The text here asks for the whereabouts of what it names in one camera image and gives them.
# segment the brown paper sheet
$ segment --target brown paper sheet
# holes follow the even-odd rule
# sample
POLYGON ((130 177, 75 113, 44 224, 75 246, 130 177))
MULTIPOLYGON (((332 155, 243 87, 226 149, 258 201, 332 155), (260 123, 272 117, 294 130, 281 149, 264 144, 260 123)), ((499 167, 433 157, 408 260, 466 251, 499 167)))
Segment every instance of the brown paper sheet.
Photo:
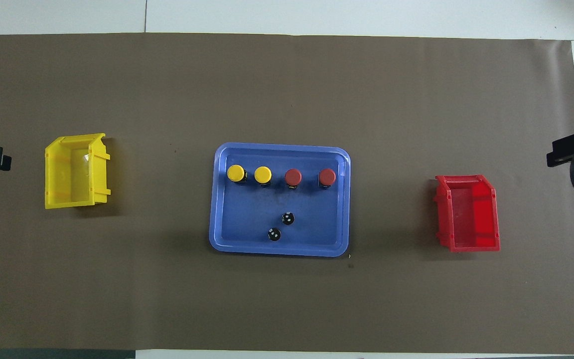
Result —
POLYGON ((574 353, 574 191, 545 161, 573 132, 568 41, 0 36, 0 348, 574 353), (43 209, 45 146, 95 132, 109 202, 43 209), (348 252, 212 249, 227 141, 347 150, 348 252), (430 179, 474 174, 502 250, 450 253, 430 179))

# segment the blue plastic tray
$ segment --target blue plastic tray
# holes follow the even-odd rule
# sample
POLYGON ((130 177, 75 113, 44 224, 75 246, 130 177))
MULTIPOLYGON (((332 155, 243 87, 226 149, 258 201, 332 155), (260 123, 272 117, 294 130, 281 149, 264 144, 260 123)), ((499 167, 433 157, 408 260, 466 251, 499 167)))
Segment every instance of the blue plastic tray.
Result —
POLYGON ((349 245, 349 185, 351 159, 337 147, 225 143, 216 150, 209 239, 223 252, 316 255, 337 257, 349 245), (248 171, 245 183, 227 178, 227 168, 239 164, 248 171), (272 171, 269 186, 254 180, 254 171, 272 171), (287 187, 285 172, 296 168, 302 182, 287 187), (318 185, 319 171, 331 168, 336 182, 318 185), (292 225, 281 216, 292 212, 292 225), (282 235, 271 241, 267 231, 277 227, 282 235))

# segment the red cap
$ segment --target red cap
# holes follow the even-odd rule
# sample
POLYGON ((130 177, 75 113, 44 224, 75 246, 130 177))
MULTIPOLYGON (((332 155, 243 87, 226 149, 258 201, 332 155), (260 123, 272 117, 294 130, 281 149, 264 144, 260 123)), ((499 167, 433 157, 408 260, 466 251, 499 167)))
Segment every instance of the red cap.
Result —
POLYGON ((285 173, 285 182, 287 182, 287 186, 296 187, 300 184, 300 181, 302 181, 302 174, 295 168, 292 168, 285 173))
POLYGON ((318 175, 318 181, 323 186, 331 186, 335 182, 335 172, 331 168, 321 170, 318 175))

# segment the yellow cap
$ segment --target yellow cap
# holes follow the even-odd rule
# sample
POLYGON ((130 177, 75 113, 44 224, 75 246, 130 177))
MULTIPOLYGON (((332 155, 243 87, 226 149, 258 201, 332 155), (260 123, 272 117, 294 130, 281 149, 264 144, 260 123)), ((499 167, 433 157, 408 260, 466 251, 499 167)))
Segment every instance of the yellow cap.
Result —
POLYGON ((232 182, 240 182, 245 178, 245 170, 240 165, 233 165, 227 170, 227 178, 232 182))
POLYGON ((272 171, 265 166, 261 166, 256 169, 256 172, 254 172, 254 178, 256 179, 256 182, 266 184, 272 179, 272 171))

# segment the yellow bin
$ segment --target yellow bin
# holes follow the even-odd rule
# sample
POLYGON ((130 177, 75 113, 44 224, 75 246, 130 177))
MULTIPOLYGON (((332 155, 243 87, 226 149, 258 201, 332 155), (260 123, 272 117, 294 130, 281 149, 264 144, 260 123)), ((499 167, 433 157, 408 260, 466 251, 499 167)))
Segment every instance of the yellow bin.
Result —
POLYGON ((105 134, 64 136, 46 147, 46 209, 108 201, 105 134))

